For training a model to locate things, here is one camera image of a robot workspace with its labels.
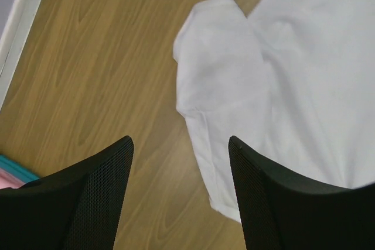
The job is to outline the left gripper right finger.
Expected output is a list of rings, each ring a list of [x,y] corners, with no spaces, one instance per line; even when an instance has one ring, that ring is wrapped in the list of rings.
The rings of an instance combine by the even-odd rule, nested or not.
[[[247,249],[373,249],[374,185],[345,189],[296,173],[236,136],[229,158]]]

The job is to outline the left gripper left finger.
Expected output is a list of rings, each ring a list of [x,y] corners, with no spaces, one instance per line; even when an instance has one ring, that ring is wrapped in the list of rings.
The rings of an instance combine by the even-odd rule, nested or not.
[[[112,249],[134,155],[125,136],[18,189],[1,189],[2,249]]]

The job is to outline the white t-shirt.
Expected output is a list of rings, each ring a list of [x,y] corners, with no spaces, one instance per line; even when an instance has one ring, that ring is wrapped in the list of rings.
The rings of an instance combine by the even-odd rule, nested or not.
[[[228,142],[304,176],[374,182],[374,0],[196,4],[174,45],[184,117],[212,209],[240,220]]]

